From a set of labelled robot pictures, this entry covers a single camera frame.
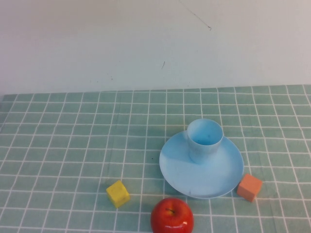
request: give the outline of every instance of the apple stem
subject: apple stem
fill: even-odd
[[[174,211],[174,210],[171,210],[171,209],[168,209],[168,208],[166,208],[166,210],[169,210],[169,211],[171,211],[173,214],[175,214],[175,211]]]

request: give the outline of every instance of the scratch mark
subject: scratch mark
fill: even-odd
[[[212,30],[212,28],[210,26],[208,26],[199,16],[197,16],[192,10],[190,10],[181,0],[178,0],[180,4],[182,4],[191,14],[193,14],[195,17],[198,18],[198,20],[200,20],[202,23],[204,23],[209,30]]]

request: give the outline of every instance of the cup rim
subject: cup rim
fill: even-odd
[[[189,126],[190,126],[192,123],[194,123],[195,121],[202,121],[202,120],[203,120],[203,121],[212,121],[212,122],[216,123],[216,124],[219,126],[219,128],[220,128],[221,131],[222,131],[222,137],[219,139],[218,142],[216,142],[216,143],[214,143],[214,144],[210,144],[210,145],[202,145],[202,144],[199,144],[199,143],[193,141],[192,138],[189,136],[189,131],[188,131]],[[201,118],[201,119],[196,119],[196,120],[192,121],[192,122],[188,125],[188,127],[187,127],[187,137],[188,137],[188,139],[191,140],[191,142],[193,142],[193,143],[195,143],[195,144],[197,144],[197,145],[199,145],[199,146],[202,146],[202,147],[210,147],[210,146],[216,145],[217,143],[220,143],[220,142],[222,141],[222,139],[223,139],[223,137],[224,137],[224,131],[223,131],[221,125],[218,124],[216,121],[211,120],[211,119],[207,119],[207,118]]]

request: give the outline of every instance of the yellow cube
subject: yellow cube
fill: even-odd
[[[119,208],[130,200],[130,194],[127,192],[121,181],[117,181],[108,187],[106,192],[116,208]]]

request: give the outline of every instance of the orange cube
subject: orange cube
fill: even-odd
[[[252,202],[259,193],[262,181],[250,174],[246,174],[239,184],[237,194]]]

